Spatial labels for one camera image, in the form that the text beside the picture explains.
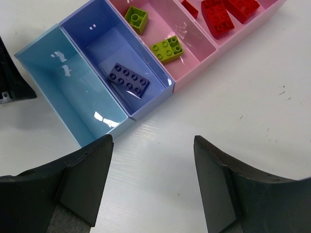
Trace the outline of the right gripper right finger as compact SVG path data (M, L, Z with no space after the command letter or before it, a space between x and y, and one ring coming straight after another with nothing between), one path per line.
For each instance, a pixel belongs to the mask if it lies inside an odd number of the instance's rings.
M210 233L240 224L244 233L308 233L311 180L292 180L254 168L200 135L194 159Z

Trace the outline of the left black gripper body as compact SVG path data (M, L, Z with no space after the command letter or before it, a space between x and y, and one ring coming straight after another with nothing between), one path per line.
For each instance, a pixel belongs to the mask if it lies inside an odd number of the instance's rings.
M0 103L35 98L35 91L21 76L3 40L0 39Z

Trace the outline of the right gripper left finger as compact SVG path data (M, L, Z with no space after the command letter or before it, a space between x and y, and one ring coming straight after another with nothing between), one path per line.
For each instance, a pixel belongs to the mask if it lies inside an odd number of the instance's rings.
M45 165L0 179L3 233L88 233L95 226L113 153L107 134Z

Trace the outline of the purple lego plate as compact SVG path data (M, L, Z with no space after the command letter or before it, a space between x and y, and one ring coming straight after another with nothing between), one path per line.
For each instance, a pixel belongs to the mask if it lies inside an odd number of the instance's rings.
M138 98L143 96L150 84L148 79L119 63L115 63L107 77L110 82L122 87Z

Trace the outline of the green lego brick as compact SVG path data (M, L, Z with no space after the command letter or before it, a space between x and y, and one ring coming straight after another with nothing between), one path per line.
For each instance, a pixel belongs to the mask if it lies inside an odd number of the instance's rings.
M139 35L143 34L149 20L148 13L146 11L134 6L130 6L128 8L124 18Z
M175 61L184 53L176 35L151 45L150 49L162 64Z

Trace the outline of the small red lego brick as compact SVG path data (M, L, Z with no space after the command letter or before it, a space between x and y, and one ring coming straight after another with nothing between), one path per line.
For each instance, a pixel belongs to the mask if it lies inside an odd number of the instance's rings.
M197 19L199 11L188 0L182 0L181 4L194 19Z

